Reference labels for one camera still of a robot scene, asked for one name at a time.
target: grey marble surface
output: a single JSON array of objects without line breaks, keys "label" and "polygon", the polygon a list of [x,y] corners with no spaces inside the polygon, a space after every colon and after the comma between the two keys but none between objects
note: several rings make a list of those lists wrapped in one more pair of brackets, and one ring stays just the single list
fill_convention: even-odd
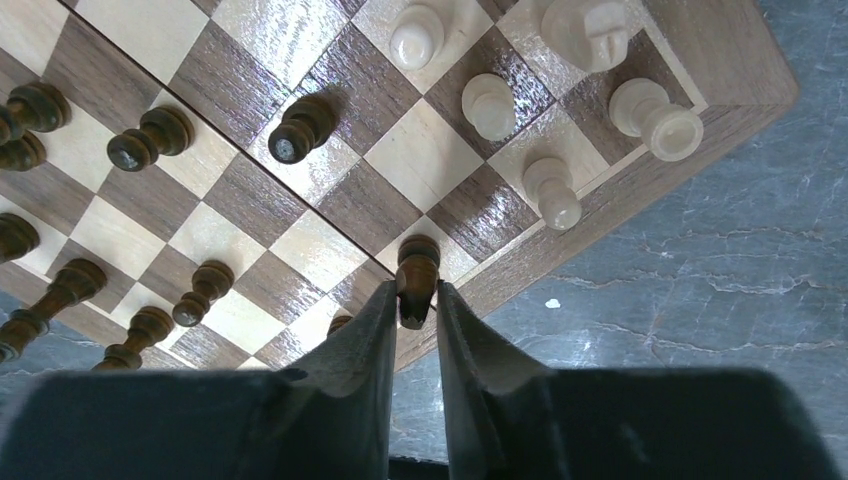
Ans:
[{"label": "grey marble surface", "polygon": [[[801,81],[795,110],[486,321],[555,367],[768,369],[848,473],[848,3],[762,4]],[[14,303],[0,297],[0,320]],[[0,365],[0,402],[102,351],[55,325]],[[435,353],[393,395],[392,453],[446,459]]]}]

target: dark wooden chess piece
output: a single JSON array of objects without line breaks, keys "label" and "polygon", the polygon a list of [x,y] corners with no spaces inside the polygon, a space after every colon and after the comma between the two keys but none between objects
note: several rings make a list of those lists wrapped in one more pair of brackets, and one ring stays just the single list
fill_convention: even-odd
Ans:
[{"label": "dark wooden chess piece", "polygon": [[0,145],[23,138],[27,130],[52,132],[71,121],[71,106],[54,86],[33,82],[12,89],[0,105]]},{"label": "dark wooden chess piece", "polygon": [[19,358],[30,342],[50,330],[50,319],[93,297],[104,286],[106,274],[97,265],[81,258],[65,264],[35,305],[13,311],[0,327],[0,362]]},{"label": "dark wooden chess piece", "polygon": [[330,328],[327,329],[327,336],[336,333],[340,328],[347,325],[347,322],[353,320],[353,317],[350,315],[339,315],[334,318],[332,322],[330,322]]},{"label": "dark wooden chess piece", "polygon": [[138,172],[159,160],[186,151],[194,141],[194,127],[174,107],[156,107],[141,116],[139,128],[131,128],[109,141],[106,152],[116,167]]},{"label": "dark wooden chess piece", "polygon": [[92,370],[138,370],[141,352],[161,342],[174,329],[171,317],[156,307],[144,307],[133,315],[123,344],[109,345],[103,361]]},{"label": "dark wooden chess piece", "polygon": [[20,140],[12,140],[0,145],[0,170],[26,172],[47,159],[44,144],[30,132],[25,132]]},{"label": "dark wooden chess piece", "polygon": [[430,312],[430,300],[439,281],[441,253],[430,237],[413,235],[400,246],[396,275],[400,324],[420,330]]},{"label": "dark wooden chess piece", "polygon": [[283,121],[268,138],[271,156],[280,163],[298,163],[330,138],[337,123],[324,100],[315,96],[298,99],[283,113]]},{"label": "dark wooden chess piece", "polygon": [[0,264],[17,260],[41,243],[38,232],[13,213],[0,213]]},{"label": "dark wooden chess piece", "polygon": [[192,291],[184,294],[174,305],[174,321],[183,327],[193,327],[209,313],[215,300],[233,288],[235,275],[230,267],[217,260],[203,262],[191,277]]}]

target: chess piece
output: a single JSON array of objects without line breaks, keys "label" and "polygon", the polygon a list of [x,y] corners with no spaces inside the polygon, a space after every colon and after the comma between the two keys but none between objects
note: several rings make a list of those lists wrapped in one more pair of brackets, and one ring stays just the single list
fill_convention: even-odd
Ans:
[{"label": "chess piece", "polygon": [[445,26],[430,7],[408,7],[395,19],[395,25],[389,53],[400,69],[424,68],[445,43]]},{"label": "chess piece", "polygon": [[23,218],[0,213],[0,264],[17,260],[41,243],[38,232]]},{"label": "chess piece", "polygon": [[334,318],[332,322],[330,322],[330,328],[327,329],[327,336],[336,333],[340,328],[347,325],[347,322],[353,320],[353,317],[350,315],[339,315]]},{"label": "chess piece", "polygon": [[19,140],[0,145],[0,170],[26,172],[41,165],[46,159],[44,144],[30,132],[24,132]]},{"label": "chess piece", "polygon": [[430,300],[436,293],[440,263],[439,245],[433,239],[413,235],[401,243],[395,277],[402,326],[411,330],[421,330],[424,326]]},{"label": "chess piece", "polygon": [[23,138],[27,130],[52,132],[71,121],[71,106],[54,86],[33,82],[12,89],[0,105],[0,145]]},{"label": "chess piece", "polygon": [[138,370],[141,352],[161,342],[174,329],[174,321],[156,307],[144,307],[133,315],[123,344],[109,345],[103,361],[92,370]]},{"label": "chess piece", "polygon": [[558,158],[537,160],[524,172],[523,183],[527,197],[538,205],[547,226],[568,230],[580,221],[583,207],[565,162]]},{"label": "chess piece", "polygon": [[109,160],[127,172],[138,172],[156,163],[159,155],[173,157],[194,141],[194,127],[174,107],[156,107],[141,116],[139,128],[114,137],[106,146]]},{"label": "chess piece", "polygon": [[555,0],[541,30],[551,50],[589,73],[611,70],[627,58],[627,15],[621,0]]},{"label": "chess piece", "polygon": [[65,264],[35,305],[13,311],[0,327],[0,363],[19,358],[27,345],[50,330],[50,319],[105,286],[106,274],[92,262],[76,258]]},{"label": "chess piece", "polygon": [[609,108],[612,123],[621,133],[641,136],[648,149],[666,162],[692,155],[704,138],[700,117],[670,103],[665,89],[647,78],[635,78],[618,87]]},{"label": "chess piece", "polygon": [[268,138],[268,150],[280,163],[298,163],[324,145],[337,123],[327,102],[315,96],[303,97],[283,113],[280,126]]},{"label": "chess piece", "polygon": [[491,73],[472,78],[462,91],[462,113],[481,137],[503,140],[515,130],[515,99],[509,85]]},{"label": "chess piece", "polygon": [[184,294],[174,305],[174,321],[183,327],[193,327],[209,313],[215,300],[233,288],[235,275],[230,267],[216,260],[203,262],[191,277],[192,291]]}]

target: chessboard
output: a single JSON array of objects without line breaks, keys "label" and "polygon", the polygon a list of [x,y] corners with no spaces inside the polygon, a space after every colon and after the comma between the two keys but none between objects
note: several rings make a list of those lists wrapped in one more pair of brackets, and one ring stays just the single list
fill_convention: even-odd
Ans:
[{"label": "chessboard", "polygon": [[[391,24],[412,3],[0,0],[0,101],[40,79],[73,116],[37,134],[47,163],[0,172],[0,211],[41,237],[0,266],[0,288],[32,303],[68,260],[94,261],[107,287],[57,320],[108,345],[140,307],[170,311],[198,265],[217,259],[234,270],[233,289],[200,325],[146,350],[144,367],[281,368],[392,278],[407,236],[439,242],[442,278],[484,316],[798,96],[755,0],[626,0],[628,56],[591,75],[542,41],[551,0],[423,0],[445,42],[423,69],[400,70]],[[463,88],[481,73],[515,98],[516,128],[502,141],[463,116]],[[691,157],[662,162],[612,125],[610,96],[632,78],[700,116]],[[339,126],[284,165],[268,137],[304,95],[326,98]],[[141,172],[113,167],[109,140],[160,105],[189,116],[193,145]],[[546,156],[568,163],[583,207],[566,232],[545,226],[521,184]],[[434,329],[399,330],[397,368],[435,347]]]}]

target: white pawn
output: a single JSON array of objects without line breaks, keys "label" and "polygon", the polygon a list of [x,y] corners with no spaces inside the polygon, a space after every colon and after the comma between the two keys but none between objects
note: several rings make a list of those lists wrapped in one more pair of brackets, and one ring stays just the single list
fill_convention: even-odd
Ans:
[{"label": "white pawn", "polygon": [[700,117],[672,104],[665,89],[647,78],[618,87],[610,101],[610,117],[621,133],[642,137],[648,149],[666,162],[692,155],[704,139]]},{"label": "white pawn", "polygon": [[515,130],[515,99],[504,79],[491,73],[472,78],[462,91],[462,113],[481,137],[503,140]]},{"label": "white pawn", "polygon": [[395,19],[389,42],[394,64],[403,70],[419,70],[430,63],[445,43],[445,27],[430,7],[413,5]]},{"label": "white pawn", "polygon": [[620,0],[555,0],[542,18],[542,39],[568,63],[589,73],[627,58],[627,15]]},{"label": "white pawn", "polygon": [[523,183],[527,197],[537,204],[550,228],[568,230],[580,221],[583,207],[565,162],[558,158],[536,160],[524,172]]}]

